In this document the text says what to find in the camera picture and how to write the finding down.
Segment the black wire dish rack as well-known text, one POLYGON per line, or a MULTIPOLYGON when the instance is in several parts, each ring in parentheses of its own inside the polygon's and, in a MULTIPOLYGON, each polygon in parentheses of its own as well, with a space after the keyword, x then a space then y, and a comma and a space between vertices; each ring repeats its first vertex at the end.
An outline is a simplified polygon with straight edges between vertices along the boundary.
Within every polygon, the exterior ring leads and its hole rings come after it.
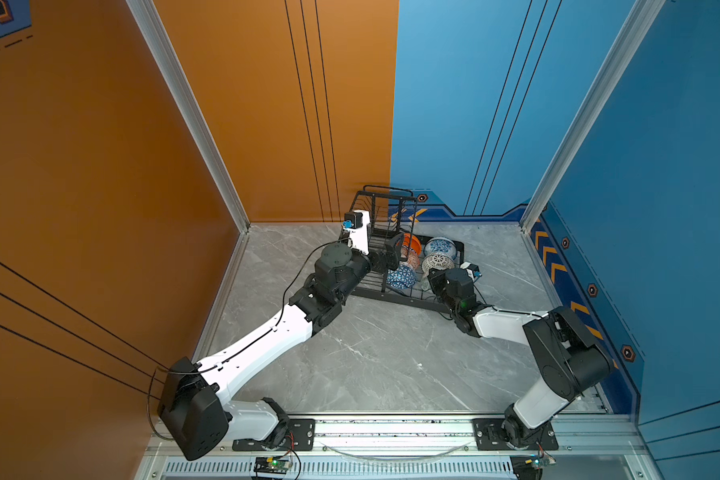
POLYGON ((422 268, 425 247, 434 236, 424 233, 420 223, 434 211, 433 199, 426 192, 372 184, 356 192, 352 208, 370 214, 370 248, 382 249, 398 236, 402 246, 400 266, 394 271, 369 274, 354 290, 355 296, 443 315, 449 312, 431 292, 422 268))

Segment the dark blue geometric bowl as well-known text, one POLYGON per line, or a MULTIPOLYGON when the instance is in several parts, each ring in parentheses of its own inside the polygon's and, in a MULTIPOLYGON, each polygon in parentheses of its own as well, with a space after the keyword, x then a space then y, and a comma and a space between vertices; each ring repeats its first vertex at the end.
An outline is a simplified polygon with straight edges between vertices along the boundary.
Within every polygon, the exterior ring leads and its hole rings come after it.
POLYGON ((416 272, 408 263, 401 263, 395 270, 387 272, 386 284, 396 290, 409 290, 417 282, 416 272))

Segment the orange plastic bowl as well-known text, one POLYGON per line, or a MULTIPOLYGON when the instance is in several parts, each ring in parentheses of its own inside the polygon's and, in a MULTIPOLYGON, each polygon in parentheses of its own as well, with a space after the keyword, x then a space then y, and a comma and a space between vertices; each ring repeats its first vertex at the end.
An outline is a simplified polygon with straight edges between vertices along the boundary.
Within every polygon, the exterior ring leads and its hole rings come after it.
POLYGON ((418 237, 411 233, 405 233, 403 235, 403 245, 412 250, 416 256, 420 256, 422 254, 423 247, 421 241, 418 237))

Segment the blue white floral bowl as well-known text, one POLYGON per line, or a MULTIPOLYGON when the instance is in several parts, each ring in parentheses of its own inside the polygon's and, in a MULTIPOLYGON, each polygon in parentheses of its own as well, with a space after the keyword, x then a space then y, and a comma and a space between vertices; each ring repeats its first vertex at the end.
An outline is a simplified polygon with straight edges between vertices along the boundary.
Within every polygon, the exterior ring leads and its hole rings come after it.
POLYGON ((452 240, 446 237, 433 237, 424 246, 424 255, 428 257, 435 254, 447 256, 451 260, 456 260, 458 257, 458 250, 452 240))

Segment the white red lattice bowl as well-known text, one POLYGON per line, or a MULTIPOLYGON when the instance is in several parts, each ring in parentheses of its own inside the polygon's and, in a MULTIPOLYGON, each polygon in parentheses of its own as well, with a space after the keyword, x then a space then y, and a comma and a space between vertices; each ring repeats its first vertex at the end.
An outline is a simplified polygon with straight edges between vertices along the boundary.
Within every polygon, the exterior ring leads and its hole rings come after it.
POLYGON ((433 269, 448 270, 455 267, 454 260, 443 253, 432 253, 421 261, 424 276, 428 276, 433 269))

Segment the red patterned bowl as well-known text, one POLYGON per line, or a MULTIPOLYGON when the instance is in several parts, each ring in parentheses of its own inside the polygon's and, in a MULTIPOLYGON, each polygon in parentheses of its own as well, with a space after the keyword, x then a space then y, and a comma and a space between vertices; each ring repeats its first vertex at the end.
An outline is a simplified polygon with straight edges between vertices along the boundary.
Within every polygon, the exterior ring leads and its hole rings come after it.
POLYGON ((405 263, 411 267, 412 270, 416 271, 420 266, 420 257, 415 250, 407 249, 404 255, 405 263))

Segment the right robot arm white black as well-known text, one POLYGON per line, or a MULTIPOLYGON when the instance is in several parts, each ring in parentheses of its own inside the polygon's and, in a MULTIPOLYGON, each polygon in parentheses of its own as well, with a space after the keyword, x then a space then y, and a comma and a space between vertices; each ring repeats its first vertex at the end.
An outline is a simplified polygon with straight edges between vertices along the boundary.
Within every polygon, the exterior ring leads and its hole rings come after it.
POLYGON ((537 446, 555 415, 615 370, 598 338, 568 307, 539 313, 489 305, 478 298, 474 279, 463 268, 433 269, 428 282, 463 333, 530 349, 539 379, 507 407, 499 433, 514 449, 537 446))

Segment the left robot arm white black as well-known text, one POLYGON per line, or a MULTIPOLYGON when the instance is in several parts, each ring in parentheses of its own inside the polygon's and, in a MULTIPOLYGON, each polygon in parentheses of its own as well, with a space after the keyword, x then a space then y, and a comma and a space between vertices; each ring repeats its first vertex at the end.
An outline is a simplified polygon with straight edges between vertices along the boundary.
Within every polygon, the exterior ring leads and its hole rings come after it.
POLYGON ((236 393, 291 348, 327 327, 371 272, 400 264, 404 237, 380 249, 362 246, 364 233, 328 242, 312 252, 314 270, 280 310, 234 344, 196 362, 183 357, 166 372, 157 414, 184 458, 195 461, 223 441, 252 440, 267 449, 290 441, 290 418, 272 398, 237 401, 236 393))

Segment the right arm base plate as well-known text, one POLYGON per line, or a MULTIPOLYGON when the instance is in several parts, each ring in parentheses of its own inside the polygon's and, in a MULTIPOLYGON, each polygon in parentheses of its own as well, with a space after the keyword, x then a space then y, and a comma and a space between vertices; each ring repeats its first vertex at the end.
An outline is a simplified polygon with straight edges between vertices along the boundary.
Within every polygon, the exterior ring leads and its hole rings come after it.
POLYGON ((473 419, 472 428, 480 451, 559 449, 557 436, 550 422, 529 429, 520 420, 485 417, 473 419))

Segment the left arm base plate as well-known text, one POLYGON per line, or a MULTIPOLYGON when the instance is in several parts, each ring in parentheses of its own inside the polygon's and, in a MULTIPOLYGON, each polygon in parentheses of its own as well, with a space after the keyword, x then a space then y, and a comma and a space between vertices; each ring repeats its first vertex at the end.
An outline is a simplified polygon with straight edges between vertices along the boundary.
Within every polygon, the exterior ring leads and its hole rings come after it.
POLYGON ((232 450, 236 452, 264 452, 294 449, 296 452, 312 451, 314 447, 316 421, 314 418, 290 419, 288 426, 281 429, 271 440, 234 440, 232 450))

